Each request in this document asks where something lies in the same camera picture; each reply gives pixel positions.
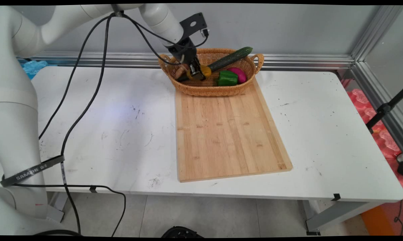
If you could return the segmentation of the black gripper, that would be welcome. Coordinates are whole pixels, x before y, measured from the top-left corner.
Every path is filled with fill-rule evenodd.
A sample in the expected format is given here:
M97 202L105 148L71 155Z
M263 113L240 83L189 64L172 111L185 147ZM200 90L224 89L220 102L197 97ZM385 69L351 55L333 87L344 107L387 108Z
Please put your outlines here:
M169 43L168 51L175 58L175 62L168 61L170 65L185 64L189 66L187 77L190 80L203 81L204 74L200 61L197 58L197 48L189 37L181 39L177 44Z

